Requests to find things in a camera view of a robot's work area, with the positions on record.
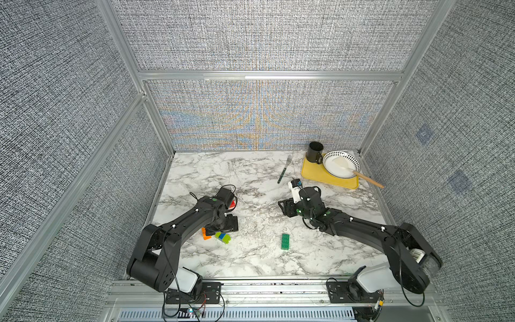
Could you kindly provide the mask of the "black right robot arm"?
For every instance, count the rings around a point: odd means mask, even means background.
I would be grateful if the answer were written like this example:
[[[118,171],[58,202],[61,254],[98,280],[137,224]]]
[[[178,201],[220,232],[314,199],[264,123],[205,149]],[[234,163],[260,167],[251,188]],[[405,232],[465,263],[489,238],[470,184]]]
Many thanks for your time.
[[[285,216],[300,216],[319,232],[358,241],[387,257],[382,264],[359,268],[347,281],[348,292],[355,300],[397,285],[403,291],[422,295],[442,268],[443,261],[414,225],[377,224],[326,207],[317,186],[291,191],[291,198],[278,202]]]

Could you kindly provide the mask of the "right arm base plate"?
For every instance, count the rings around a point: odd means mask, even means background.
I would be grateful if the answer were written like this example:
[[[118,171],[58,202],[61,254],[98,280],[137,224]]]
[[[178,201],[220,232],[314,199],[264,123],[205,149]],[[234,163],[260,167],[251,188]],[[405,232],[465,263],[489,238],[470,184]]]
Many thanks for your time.
[[[326,289],[331,304],[372,304],[380,298],[378,291],[373,293],[359,291],[354,285],[349,286],[347,281],[338,281],[333,278],[326,281]]]

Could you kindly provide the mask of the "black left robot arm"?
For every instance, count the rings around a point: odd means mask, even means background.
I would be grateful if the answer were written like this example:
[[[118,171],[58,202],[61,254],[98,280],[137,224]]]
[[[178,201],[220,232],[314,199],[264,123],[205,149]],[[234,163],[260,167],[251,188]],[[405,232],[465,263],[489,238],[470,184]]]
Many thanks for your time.
[[[135,244],[127,274],[158,292],[169,288],[191,292],[200,278],[179,268],[182,245],[202,228],[208,236],[236,232],[237,217],[231,213],[236,205],[236,191],[225,185],[215,196],[199,198],[192,209],[176,219],[159,226],[147,225]]]

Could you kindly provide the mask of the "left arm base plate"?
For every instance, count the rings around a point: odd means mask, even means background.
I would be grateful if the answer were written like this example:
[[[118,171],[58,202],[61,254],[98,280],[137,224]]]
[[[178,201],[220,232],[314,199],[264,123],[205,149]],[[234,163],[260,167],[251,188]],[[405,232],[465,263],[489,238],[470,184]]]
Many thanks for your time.
[[[191,292],[178,292],[169,288],[166,291],[166,304],[220,304],[221,283],[201,283]]]

